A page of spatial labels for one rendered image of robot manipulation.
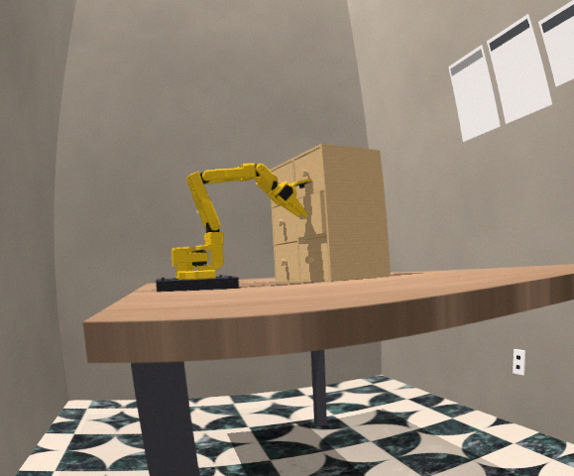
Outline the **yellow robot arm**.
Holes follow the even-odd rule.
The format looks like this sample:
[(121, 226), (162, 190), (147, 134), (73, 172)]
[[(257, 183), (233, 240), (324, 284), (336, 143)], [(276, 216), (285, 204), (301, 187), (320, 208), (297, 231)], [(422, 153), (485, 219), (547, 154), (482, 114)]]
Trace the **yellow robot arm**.
[[(256, 167), (256, 169), (255, 169)], [(260, 176), (263, 176), (261, 178)], [(221, 179), (221, 180), (212, 180)], [(223, 232), (219, 232), (220, 221), (213, 204), (204, 187), (205, 184), (225, 181), (256, 180), (256, 185), (265, 193), (270, 193), (278, 186), (278, 178), (274, 176), (263, 164), (243, 164), (236, 169), (221, 169), (194, 173), (186, 181), (190, 188), (194, 203), (205, 227), (203, 236), (205, 245), (183, 247), (174, 249), (174, 262), (176, 263), (176, 278), (179, 280), (196, 280), (215, 278), (215, 271), (223, 266)], [(206, 183), (207, 182), (207, 183)], [(194, 191), (195, 190), (195, 191)], [(202, 209), (202, 210), (201, 210)], [(207, 218), (205, 215), (207, 215)], [(211, 252), (211, 264), (208, 262), (208, 253)], [(198, 265), (198, 266), (197, 266)], [(194, 271), (194, 266), (198, 271)], [(213, 270), (210, 272), (200, 270)]]

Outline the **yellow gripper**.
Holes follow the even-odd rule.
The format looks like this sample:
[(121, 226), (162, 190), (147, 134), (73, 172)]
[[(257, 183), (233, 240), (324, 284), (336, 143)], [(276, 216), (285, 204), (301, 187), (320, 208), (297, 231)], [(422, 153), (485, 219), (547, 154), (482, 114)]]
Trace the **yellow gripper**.
[[(268, 197), (276, 205), (282, 206), (283, 208), (285, 208), (286, 210), (288, 210), (289, 212), (291, 212), (295, 216), (299, 217), (299, 215), (301, 214), (303, 217), (307, 217), (305, 209), (303, 208), (303, 206), (299, 203), (299, 201), (295, 197), (297, 192), (293, 186), (297, 186), (297, 184), (300, 184), (299, 188), (304, 188), (305, 185), (303, 183), (310, 182), (310, 180), (312, 180), (312, 179), (309, 178), (309, 179), (299, 180), (299, 181), (296, 181), (296, 182), (291, 183), (291, 184), (287, 184), (287, 181), (285, 181), (281, 184), (278, 184), (278, 186), (269, 193)], [(299, 183), (300, 181), (303, 181), (303, 182)], [(307, 181), (307, 182), (305, 182), (305, 181)]]

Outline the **tan wooden chest of drawers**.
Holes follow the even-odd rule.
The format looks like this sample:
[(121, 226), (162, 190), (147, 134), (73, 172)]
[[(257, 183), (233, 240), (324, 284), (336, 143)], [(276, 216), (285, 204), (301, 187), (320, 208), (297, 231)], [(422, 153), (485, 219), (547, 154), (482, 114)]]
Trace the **tan wooden chest of drawers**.
[[(390, 276), (387, 211), (379, 150), (320, 144), (270, 172), (292, 162), (295, 182), (295, 160), (318, 149), (321, 150), (324, 187), (295, 197), (299, 199), (324, 191), (327, 233), (275, 242), (273, 210), (279, 205), (273, 205), (271, 200), (276, 282), (335, 282)], [(325, 237), (330, 280), (302, 280), (300, 242)], [(275, 249), (278, 245), (295, 243), (289, 241), (297, 242), (299, 280), (277, 280)]]

